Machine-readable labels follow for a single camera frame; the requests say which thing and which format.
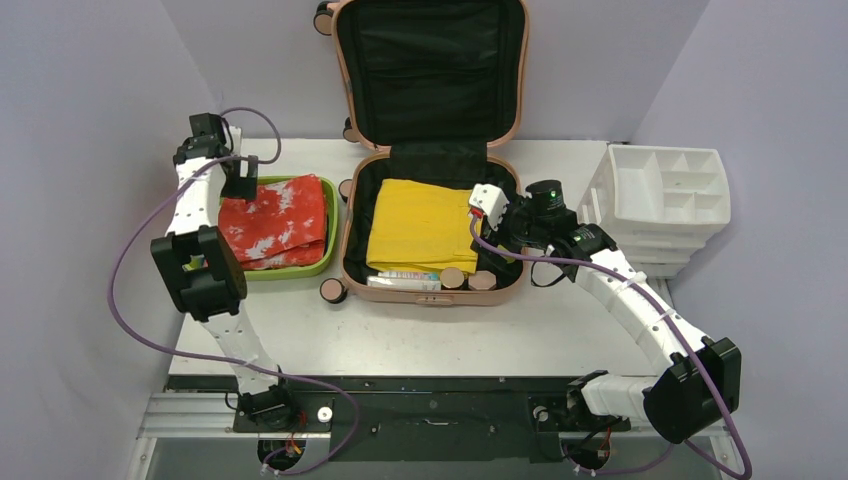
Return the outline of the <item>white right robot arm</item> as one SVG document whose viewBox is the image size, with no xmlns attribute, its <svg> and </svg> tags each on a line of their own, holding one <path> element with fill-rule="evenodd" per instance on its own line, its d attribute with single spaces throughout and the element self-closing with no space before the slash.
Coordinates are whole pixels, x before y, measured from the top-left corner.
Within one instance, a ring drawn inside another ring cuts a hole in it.
<svg viewBox="0 0 848 480">
<path fill-rule="evenodd" d="M 592 295 L 630 335 L 652 368 L 647 377 L 601 370 L 570 386 L 566 418 L 588 427 L 600 417 L 648 422 L 681 444 L 730 417 L 739 406 L 741 353 L 728 338 L 692 326 L 648 284 L 643 272 L 599 225 L 582 223 L 557 180 L 531 184 L 509 199 L 477 184 L 469 200 L 477 249 L 504 258 L 557 266 L 560 277 Z"/>
</svg>

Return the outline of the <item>white toothpaste box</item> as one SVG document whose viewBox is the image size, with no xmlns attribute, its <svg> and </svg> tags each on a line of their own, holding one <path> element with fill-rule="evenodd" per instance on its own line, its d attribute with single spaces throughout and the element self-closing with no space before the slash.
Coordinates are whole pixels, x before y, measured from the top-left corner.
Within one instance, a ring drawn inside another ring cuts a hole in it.
<svg viewBox="0 0 848 480">
<path fill-rule="evenodd" d="M 437 273 L 404 270 L 381 271 L 367 277 L 366 285 L 392 290 L 440 291 L 442 283 Z"/>
</svg>

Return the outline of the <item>pink hard-shell suitcase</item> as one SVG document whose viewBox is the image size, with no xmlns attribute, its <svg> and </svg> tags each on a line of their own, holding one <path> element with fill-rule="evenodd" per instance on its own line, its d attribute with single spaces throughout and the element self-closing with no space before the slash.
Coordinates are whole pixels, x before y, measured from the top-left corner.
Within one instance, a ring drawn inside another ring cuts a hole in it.
<svg viewBox="0 0 848 480">
<path fill-rule="evenodd" d="M 348 117 L 345 139 L 369 150 L 339 193 L 346 204 L 337 278 L 320 286 L 331 304 L 354 294 L 372 302 L 495 306 L 526 282 L 519 261 L 479 270 L 491 291 L 415 291 L 366 285 L 365 257 L 382 182 L 412 180 L 454 189 L 489 183 L 508 198 L 521 190 L 513 167 L 493 149 L 516 134 L 529 13 L 522 1 L 323 1 L 313 25 L 333 39 Z"/>
</svg>

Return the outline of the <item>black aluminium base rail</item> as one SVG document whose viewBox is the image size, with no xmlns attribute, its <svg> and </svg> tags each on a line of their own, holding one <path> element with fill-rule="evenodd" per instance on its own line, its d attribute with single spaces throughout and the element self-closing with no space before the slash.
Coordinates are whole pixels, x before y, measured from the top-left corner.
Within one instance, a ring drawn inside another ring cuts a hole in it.
<svg viewBox="0 0 848 480">
<path fill-rule="evenodd" d="M 642 420 L 597 416 L 574 377 L 322 377 L 294 382 L 288 404 L 251 405 L 226 376 L 170 378 L 144 417 L 145 438 L 252 439 L 264 470 L 343 462 L 573 461 L 604 471 L 608 435 L 658 440 Z"/>
</svg>

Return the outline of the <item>yellow box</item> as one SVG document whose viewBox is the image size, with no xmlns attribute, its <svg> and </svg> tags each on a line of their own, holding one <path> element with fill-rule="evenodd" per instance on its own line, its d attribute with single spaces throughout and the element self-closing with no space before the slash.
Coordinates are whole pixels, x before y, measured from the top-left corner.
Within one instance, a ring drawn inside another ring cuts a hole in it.
<svg viewBox="0 0 848 480">
<path fill-rule="evenodd" d="M 478 253 L 470 233 L 470 190 L 412 180 L 382 182 L 374 205 L 366 265 L 374 270 L 472 274 Z"/>
</svg>

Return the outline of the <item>octagonal pink jar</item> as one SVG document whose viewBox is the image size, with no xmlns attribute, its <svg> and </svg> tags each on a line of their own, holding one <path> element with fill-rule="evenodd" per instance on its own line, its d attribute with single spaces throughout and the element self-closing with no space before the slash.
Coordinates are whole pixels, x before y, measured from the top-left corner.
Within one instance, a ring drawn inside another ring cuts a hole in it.
<svg viewBox="0 0 848 480">
<path fill-rule="evenodd" d="M 491 291 L 497 287 L 497 276 L 486 270 L 479 270 L 468 276 L 468 288 L 471 291 Z"/>
</svg>

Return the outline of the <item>white plastic drawer organizer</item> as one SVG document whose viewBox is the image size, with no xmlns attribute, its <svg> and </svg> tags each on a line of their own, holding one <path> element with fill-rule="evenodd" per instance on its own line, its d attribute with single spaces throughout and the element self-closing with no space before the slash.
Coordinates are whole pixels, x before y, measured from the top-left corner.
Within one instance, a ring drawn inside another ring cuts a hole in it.
<svg viewBox="0 0 848 480">
<path fill-rule="evenodd" d="M 715 149 L 610 144 L 576 207 L 635 268 L 672 279 L 731 219 Z"/>
</svg>

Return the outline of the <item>red snack bag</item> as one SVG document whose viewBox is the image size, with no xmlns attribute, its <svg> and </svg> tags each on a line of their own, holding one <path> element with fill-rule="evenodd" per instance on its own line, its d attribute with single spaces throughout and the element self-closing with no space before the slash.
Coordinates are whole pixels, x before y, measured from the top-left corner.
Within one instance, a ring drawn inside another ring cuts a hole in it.
<svg viewBox="0 0 848 480">
<path fill-rule="evenodd" d="M 245 270 L 314 265 L 324 256 L 327 238 L 322 182 L 303 175 L 258 186 L 250 202 L 224 199 L 218 227 Z"/>
</svg>

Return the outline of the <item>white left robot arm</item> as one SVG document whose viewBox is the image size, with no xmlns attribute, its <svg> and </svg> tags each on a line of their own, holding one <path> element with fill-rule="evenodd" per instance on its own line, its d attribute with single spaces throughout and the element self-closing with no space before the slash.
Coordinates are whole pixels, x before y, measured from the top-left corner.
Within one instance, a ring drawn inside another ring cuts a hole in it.
<svg viewBox="0 0 848 480">
<path fill-rule="evenodd" d="M 172 220 L 150 251 L 177 310 L 214 338 L 232 368 L 239 413 L 285 430 L 299 405 L 251 325 L 245 272 L 218 226 L 222 200 L 256 199 L 259 161 L 240 156 L 223 116 L 195 114 L 189 122 L 191 134 L 173 157 L 179 186 Z"/>
</svg>

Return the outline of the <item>green plastic tray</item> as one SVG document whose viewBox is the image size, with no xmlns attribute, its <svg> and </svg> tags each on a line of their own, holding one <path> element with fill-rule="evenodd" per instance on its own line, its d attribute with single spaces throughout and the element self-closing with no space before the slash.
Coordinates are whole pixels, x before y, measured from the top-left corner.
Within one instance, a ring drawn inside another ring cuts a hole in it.
<svg viewBox="0 0 848 480">
<path fill-rule="evenodd" d="M 294 177 L 298 176 L 261 177 L 258 180 L 258 186 L 285 181 Z M 186 192 L 177 197 L 177 207 L 172 216 L 171 225 L 168 227 L 168 232 L 177 236 L 186 236 L 189 233 L 196 233 L 200 227 L 210 227 L 212 233 L 223 242 L 224 264 L 228 267 L 235 267 L 248 281 L 287 280 L 315 276 L 321 273 L 329 263 L 338 225 L 337 205 L 332 194 L 333 184 L 323 177 L 317 177 L 322 182 L 323 194 L 327 203 L 327 238 L 324 256 L 314 265 L 259 271 L 243 269 L 218 227 L 221 202 L 227 198 L 215 198 L 213 194 L 222 184 L 222 181 L 219 179 L 212 180 L 208 173 L 200 175 L 197 180 L 190 184 Z"/>
</svg>

